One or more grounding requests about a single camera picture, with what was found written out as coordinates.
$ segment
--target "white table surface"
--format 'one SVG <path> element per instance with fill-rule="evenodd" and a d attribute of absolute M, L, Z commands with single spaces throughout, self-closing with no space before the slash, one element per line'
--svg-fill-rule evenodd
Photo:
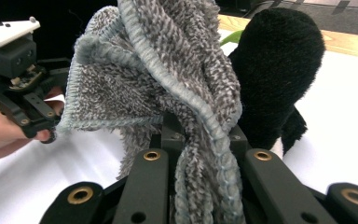
<path fill-rule="evenodd" d="M 358 58 L 326 52 L 306 96 L 296 104 L 309 130 L 284 157 L 299 180 L 325 193 L 358 185 Z M 80 181 L 113 184 L 123 157 L 118 132 L 74 132 L 32 142 L 0 160 L 0 224 L 38 223 L 56 196 Z"/>

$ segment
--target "gray fuzzy cloth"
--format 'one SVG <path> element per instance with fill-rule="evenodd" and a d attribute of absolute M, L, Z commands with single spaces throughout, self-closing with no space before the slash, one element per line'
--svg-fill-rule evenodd
<path fill-rule="evenodd" d="M 219 46 L 213 0 L 119 0 L 76 41 L 59 131 L 120 129 L 126 156 L 148 149 L 162 114 L 176 115 L 186 146 L 175 172 L 175 223 L 244 223 L 241 177 L 228 132 L 240 84 Z"/>

